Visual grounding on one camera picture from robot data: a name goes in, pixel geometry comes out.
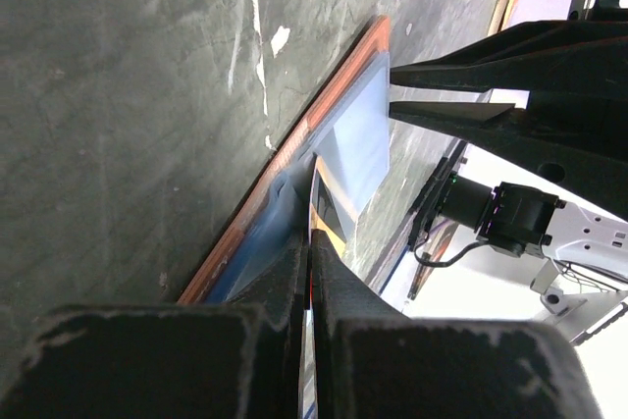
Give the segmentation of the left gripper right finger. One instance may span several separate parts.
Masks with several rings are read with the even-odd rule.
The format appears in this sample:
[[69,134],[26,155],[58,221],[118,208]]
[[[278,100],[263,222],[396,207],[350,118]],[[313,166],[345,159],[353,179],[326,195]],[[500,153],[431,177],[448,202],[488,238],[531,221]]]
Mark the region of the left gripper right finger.
[[411,319],[311,236],[322,418],[598,418],[574,348],[537,322]]

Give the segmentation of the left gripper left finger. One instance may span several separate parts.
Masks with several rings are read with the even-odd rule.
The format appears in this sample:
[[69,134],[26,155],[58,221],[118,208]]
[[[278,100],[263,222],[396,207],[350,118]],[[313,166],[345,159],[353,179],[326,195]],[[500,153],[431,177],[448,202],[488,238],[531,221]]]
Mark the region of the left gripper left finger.
[[295,418],[307,240],[217,305],[56,312],[1,399],[5,418]]

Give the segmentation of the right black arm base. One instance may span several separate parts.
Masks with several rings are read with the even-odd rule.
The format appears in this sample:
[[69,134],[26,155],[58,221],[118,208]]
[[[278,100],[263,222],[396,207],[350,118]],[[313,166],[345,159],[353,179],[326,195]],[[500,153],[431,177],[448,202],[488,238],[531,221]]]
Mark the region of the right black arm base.
[[415,198],[410,209],[412,210],[412,227],[407,239],[409,249],[414,249],[425,238],[438,214],[438,204],[441,194],[447,184],[456,160],[443,157]]

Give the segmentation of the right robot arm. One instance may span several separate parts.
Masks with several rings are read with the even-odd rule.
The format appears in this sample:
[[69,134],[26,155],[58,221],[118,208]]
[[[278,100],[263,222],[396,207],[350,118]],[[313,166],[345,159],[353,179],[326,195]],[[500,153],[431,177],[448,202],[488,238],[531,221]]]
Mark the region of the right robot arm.
[[437,217],[470,228],[478,246],[627,279],[627,11],[620,0],[572,0],[564,21],[505,29],[442,58],[394,67],[394,85],[483,93],[509,103],[395,101],[391,118],[457,137],[602,209],[517,183],[487,187],[444,158],[412,204],[407,246]]

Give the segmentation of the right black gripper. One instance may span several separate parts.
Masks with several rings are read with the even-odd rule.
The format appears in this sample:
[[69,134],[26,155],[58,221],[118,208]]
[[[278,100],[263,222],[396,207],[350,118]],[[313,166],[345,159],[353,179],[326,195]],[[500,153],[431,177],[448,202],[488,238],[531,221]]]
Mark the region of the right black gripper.
[[571,0],[567,19],[519,24],[442,58],[394,67],[390,82],[467,92],[625,93],[628,12],[620,0]]

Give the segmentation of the orange spiral notebook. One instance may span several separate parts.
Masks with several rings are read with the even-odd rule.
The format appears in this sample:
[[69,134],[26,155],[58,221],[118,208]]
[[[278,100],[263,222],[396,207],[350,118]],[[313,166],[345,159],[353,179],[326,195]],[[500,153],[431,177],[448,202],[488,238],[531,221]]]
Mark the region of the orange spiral notebook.
[[516,0],[497,0],[494,7],[487,35],[494,35],[506,28]]

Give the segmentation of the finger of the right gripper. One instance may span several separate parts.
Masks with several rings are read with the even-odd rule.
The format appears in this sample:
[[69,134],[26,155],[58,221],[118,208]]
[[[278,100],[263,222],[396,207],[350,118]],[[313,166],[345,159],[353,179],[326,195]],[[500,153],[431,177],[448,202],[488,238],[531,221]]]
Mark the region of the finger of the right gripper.
[[627,104],[395,101],[390,117],[458,137],[627,218]]

